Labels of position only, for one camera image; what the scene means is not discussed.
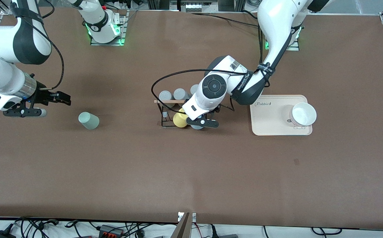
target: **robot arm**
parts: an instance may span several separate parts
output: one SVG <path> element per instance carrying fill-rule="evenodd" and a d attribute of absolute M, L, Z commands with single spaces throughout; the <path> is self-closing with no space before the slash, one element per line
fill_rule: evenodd
<path fill-rule="evenodd" d="M 33 25 L 46 36 L 35 0 L 12 0 L 11 10 L 17 24 L 0 26 L 0 110 L 6 116 L 44 116 L 46 111 L 34 109 L 35 103 L 48 105 L 48 102 L 63 102 L 70 105 L 69 95 L 40 90 L 45 85 L 14 65 L 18 62 L 44 63 L 51 53 L 51 45 L 30 26 Z M 25 108 L 27 101 L 31 103 L 31 108 Z"/>
<path fill-rule="evenodd" d="M 69 0 L 78 9 L 89 33 L 98 43 L 108 43 L 120 34 L 120 15 L 110 9 L 102 9 L 98 0 Z"/>
<path fill-rule="evenodd" d="M 321 9 L 330 0 L 263 0 L 258 8 L 258 22 L 269 43 L 269 53 L 253 73 L 231 56 L 215 59 L 208 69 L 245 73 L 235 75 L 209 72 L 199 83 L 196 93 L 183 105 L 191 120 L 214 110 L 228 93 L 241 105 L 253 104 L 275 72 L 287 47 L 294 42 L 304 18 L 311 9 Z"/>

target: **mounting plate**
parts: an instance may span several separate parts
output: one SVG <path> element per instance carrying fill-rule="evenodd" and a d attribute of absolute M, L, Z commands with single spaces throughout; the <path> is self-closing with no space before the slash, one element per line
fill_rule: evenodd
<path fill-rule="evenodd" d="M 180 222 L 181 218 L 183 217 L 184 213 L 178 212 L 178 222 Z M 193 222 L 196 222 L 196 213 L 193 213 Z"/>
<path fill-rule="evenodd" d="M 123 46 L 125 42 L 125 34 L 127 32 L 128 16 L 130 15 L 130 10 L 127 10 L 125 15 L 116 14 L 116 24 L 121 24 L 120 27 L 115 27 L 116 30 L 119 30 L 120 34 L 108 43 L 98 43 L 92 37 L 90 37 L 90 45 L 98 46 Z"/>

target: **tray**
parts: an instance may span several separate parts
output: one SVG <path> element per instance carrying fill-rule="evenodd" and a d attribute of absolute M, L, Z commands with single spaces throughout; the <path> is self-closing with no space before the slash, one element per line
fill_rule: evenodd
<path fill-rule="evenodd" d="M 308 136 L 312 125 L 299 127 L 291 123 L 295 104 L 307 102 L 303 95 L 261 95 L 250 105 L 252 131 L 257 136 Z"/>

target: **black velcro strap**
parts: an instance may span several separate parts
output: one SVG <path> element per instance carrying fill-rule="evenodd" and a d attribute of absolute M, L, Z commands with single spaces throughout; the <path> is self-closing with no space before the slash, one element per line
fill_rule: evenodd
<path fill-rule="evenodd" d="M 80 4 L 82 4 L 82 2 L 83 2 L 83 0 L 77 0 L 75 3 L 71 3 L 71 6 L 73 6 L 73 8 L 75 8 L 75 9 L 83 10 L 80 7 Z"/>
<path fill-rule="evenodd" d="M 329 0 L 314 0 L 307 9 L 312 12 L 319 12 L 328 2 Z"/>
<path fill-rule="evenodd" d="M 16 3 L 11 3 L 10 9 L 12 14 L 16 18 L 19 18 L 19 17 L 31 18 L 33 20 L 43 23 L 43 19 L 41 15 L 31 11 L 30 9 L 18 8 Z"/>
<path fill-rule="evenodd" d="M 91 24 L 91 23 L 86 22 L 86 24 L 87 24 L 87 27 L 89 27 L 92 31 L 100 32 L 102 27 L 104 27 L 108 23 L 108 19 L 109 19 L 108 13 L 105 12 L 104 18 L 101 21 L 99 21 L 98 23 Z"/>
<path fill-rule="evenodd" d="M 241 78 L 240 83 L 235 87 L 235 89 L 232 91 L 231 98 L 234 100 L 237 100 L 238 97 L 240 96 L 241 92 L 244 90 L 246 87 L 247 83 L 250 81 L 250 79 L 253 76 L 252 71 L 247 71 L 245 75 Z"/>
<path fill-rule="evenodd" d="M 260 63 L 258 65 L 258 69 L 261 71 L 264 71 L 265 73 L 269 74 L 270 76 L 272 76 L 272 74 L 275 73 L 275 69 L 270 66 L 270 63 L 267 63 L 267 64 Z"/>

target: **brown table surface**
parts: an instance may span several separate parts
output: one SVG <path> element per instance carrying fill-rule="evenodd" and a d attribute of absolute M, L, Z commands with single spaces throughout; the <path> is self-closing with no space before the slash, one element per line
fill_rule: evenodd
<path fill-rule="evenodd" d="M 257 137 L 249 107 L 238 105 L 217 114 L 217 129 L 158 125 L 152 83 L 228 54 L 255 69 L 255 28 L 146 11 L 131 20 L 125 46 L 92 47 L 81 22 L 71 8 L 45 19 L 66 63 L 58 89 L 72 105 L 51 104 L 45 118 L 0 112 L 0 216 L 175 222 L 193 211 L 199 223 L 383 228 L 379 17 L 308 16 L 301 51 L 277 67 L 264 93 L 306 96 L 318 113 L 308 137 Z M 60 76 L 56 51 L 19 67 L 47 86 Z M 156 92 L 188 90 L 202 76 L 166 79 Z M 77 121 L 83 111 L 99 116 L 96 130 Z"/>

